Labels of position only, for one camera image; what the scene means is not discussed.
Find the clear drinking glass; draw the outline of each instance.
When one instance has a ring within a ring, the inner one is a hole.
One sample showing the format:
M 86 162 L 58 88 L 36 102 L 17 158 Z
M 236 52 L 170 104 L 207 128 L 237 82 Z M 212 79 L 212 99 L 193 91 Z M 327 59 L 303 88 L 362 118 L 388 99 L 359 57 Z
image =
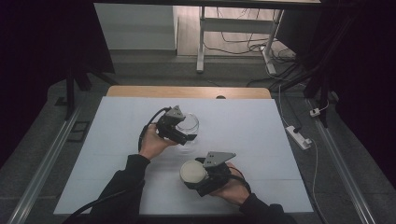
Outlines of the clear drinking glass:
M 177 126 L 176 129 L 184 134 L 198 134 L 199 130 L 199 120 L 198 118 L 192 113 L 183 114 L 186 118 L 181 121 Z M 180 151 L 183 153 L 189 153 L 194 150 L 193 145 L 196 141 L 196 138 L 192 141 L 187 141 L 184 146 L 179 145 Z

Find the hand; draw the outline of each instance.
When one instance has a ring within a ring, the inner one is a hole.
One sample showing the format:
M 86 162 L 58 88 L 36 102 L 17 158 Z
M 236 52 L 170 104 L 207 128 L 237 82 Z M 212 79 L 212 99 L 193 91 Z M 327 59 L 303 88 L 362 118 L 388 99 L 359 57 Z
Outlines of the hand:
M 160 155 L 167 147 L 177 145 L 176 142 L 169 139 L 163 139 L 157 134 L 157 126 L 150 124 L 145 136 L 142 140 L 142 147 L 139 155 L 146 157 L 151 160 L 154 157 Z
M 235 168 L 235 166 L 230 162 L 227 162 L 227 165 L 228 167 Z M 232 175 L 242 177 L 242 175 L 239 174 L 239 172 L 237 172 L 235 169 L 230 169 L 230 171 Z M 224 185 L 224 187 L 211 192 L 209 195 L 218 196 L 229 203 L 241 205 L 245 202 L 245 200 L 249 196 L 249 193 L 247 188 L 240 181 L 230 179 L 228 183 Z

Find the black sleeve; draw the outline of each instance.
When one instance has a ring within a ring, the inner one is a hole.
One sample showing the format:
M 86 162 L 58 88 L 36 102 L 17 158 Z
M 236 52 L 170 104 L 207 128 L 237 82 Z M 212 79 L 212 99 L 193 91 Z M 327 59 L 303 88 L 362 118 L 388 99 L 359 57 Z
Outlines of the black sleeve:
M 140 155 L 131 155 L 125 170 L 117 171 L 99 198 L 114 193 L 138 188 L 129 191 L 114 199 L 97 204 L 90 212 L 88 223 L 135 223 L 139 215 L 142 188 L 139 188 L 145 176 L 146 167 L 150 161 Z
M 248 223 L 252 224 L 297 224 L 297 222 L 283 212 L 280 204 L 271 204 L 260 201 L 252 193 L 239 208 L 239 211 L 245 214 Z

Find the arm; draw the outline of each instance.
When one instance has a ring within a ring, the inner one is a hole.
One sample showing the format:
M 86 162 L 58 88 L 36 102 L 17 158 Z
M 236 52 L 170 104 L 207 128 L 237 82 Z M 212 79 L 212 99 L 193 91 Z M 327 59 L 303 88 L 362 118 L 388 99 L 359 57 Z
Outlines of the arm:
M 167 147 L 175 144 L 175 142 L 159 137 L 156 133 L 156 126 L 150 125 L 139 154 L 128 156 L 125 169 L 114 174 L 99 198 L 126 189 L 133 190 L 94 206 L 90 212 L 88 223 L 121 223 L 124 221 L 133 223 L 133 221 L 136 221 L 139 215 L 146 167 L 150 164 L 151 159 L 160 155 Z
M 233 175 L 242 177 L 235 169 L 230 169 Z M 254 224 L 294 224 L 295 220 L 283 212 L 282 205 L 266 203 L 259 200 L 254 193 L 249 194 L 245 186 L 238 180 L 231 179 L 223 188 L 213 191 L 210 195 L 218 196 L 229 203 L 236 204 L 239 211 L 246 215 L 249 223 Z

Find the white board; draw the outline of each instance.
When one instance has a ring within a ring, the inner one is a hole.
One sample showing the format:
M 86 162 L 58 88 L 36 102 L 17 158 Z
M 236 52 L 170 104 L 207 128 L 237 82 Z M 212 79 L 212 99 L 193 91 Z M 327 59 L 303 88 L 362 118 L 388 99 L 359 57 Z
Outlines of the white board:
M 108 181 L 137 153 L 143 126 L 161 108 L 179 105 L 195 114 L 199 133 L 189 154 L 169 147 L 146 171 L 142 215 L 228 215 L 238 207 L 201 198 L 180 181 L 179 169 L 208 151 L 234 152 L 252 192 L 285 212 L 312 212 L 274 100 L 104 97 L 54 214 L 71 214 L 96 200 Z

